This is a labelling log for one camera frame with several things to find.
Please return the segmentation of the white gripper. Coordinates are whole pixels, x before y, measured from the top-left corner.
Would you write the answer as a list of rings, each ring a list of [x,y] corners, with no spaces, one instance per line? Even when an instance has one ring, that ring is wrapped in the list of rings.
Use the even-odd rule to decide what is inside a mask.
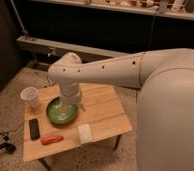
[[[82,111],[86,111],[82,99],[82,92],[78,83],[63,84],[59,86],[60,90],[60,112],[65,111],[65,104],[75,104]]]

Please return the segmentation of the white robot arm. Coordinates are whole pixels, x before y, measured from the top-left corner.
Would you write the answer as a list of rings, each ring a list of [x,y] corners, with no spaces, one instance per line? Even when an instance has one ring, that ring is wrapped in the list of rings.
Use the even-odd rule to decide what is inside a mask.
[[[194,171],[194,49],[153,50],[89,63],[67,53],[48,75],[67,104],[80,101],[81,83],[137,89],[139,171]]]

